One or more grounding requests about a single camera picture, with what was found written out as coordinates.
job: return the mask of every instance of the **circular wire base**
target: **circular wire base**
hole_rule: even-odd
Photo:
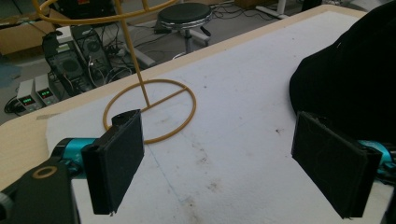
[[[109,111],[109,109],[111,108],[111,106],[112,106],[112,105],[113,105],[113,104],[114,104],[125,92],[130,91],[131,89],[134,89],[134,88],[139,87],[139,86],[141,86],[141,85],[145,85],[145,84],[149,84],[149,83],[170,83],[170,84],[174,84],[174,85],[179,86],[181,89],[180,89],[179,91],[176,91],[176,92],[174,92],[174,93],[168,95],[168,96],[165,97],[165,98],[162,98],[161,100],[155,102],[154,104],[148,105],[147,107],[141,109],[142,112],[145,112],[146,110],[149,110],[149,109],[151,109],[152,107],[154,107],[154,106],[156,106],[156,105],[159,105],[160,103],[163,103],[163,102],[165,102],[166,100],[168,100],[168,99],[170,99],[170,98],[172,98],[172,97],[174,97],[174,96],[177,96],[177,95],[179,95],[180,93],[182,93],[182,92],[184,92],[184,91],[186,91],[186,92],[190,95],[190,97],[191,97],[191,99],[192,99],[192,109],[191,109],[191,112],[190,112],[189,116],[186,118],[186,120],[185,120],[181,125],[179,125],[177,128],[175,128],[172,132],[167,133],[167,134],[164,134],[164,135],[159,136],[159,137],[156,137],[156,138],[152,138],[152,139],[149,139],[149,140],[145,140],[145,144],[157,143],[157,142],[160,142],[160,141],[162,141],[162,140],[165,140],[165,139],[167,139],[167,138],[169,138],[169,137],[175,135],[176,133],[180,132],[184,127],[186,127],[186,125],[191,121],[191,119],[192,119],[192,117],[193,117],[193,115],[194,115],[194,113],[195,113],[195,109],[196,109],[196,105],[197,105],[197,104],[196,104],[196,98],[195,98],[195,95],[194,95],[194,93],[192,92],[192,90],[191,90],[190,88],[188,88],[186,85],[184,85],[184,84],[182,84],[182,83],[180,83],[180,82],[174,81],[174,80],[170,80],[170,79],[151,79],[151,80],[143,81],[143,83],[136,83],[136,84],[134,84],[134,85],[132,85],[132,86],[129,86],[129,87],[125,88],[124,90],[120,91],[116,96],[114,96],[114,97],[110,100],[110,102],[109,102],[109,103],[107,104],[107,106],[106,106],[105,112],[104,112],[104,114],[103,114],[103,119],[102,119],[103,125],[104,125],[104,127],[105,127],[106,130],[110,129],[110,127],[111,127],[111,126],[109,126],[109,125],[107,124],[107,114],[108,114],[108,111]]]

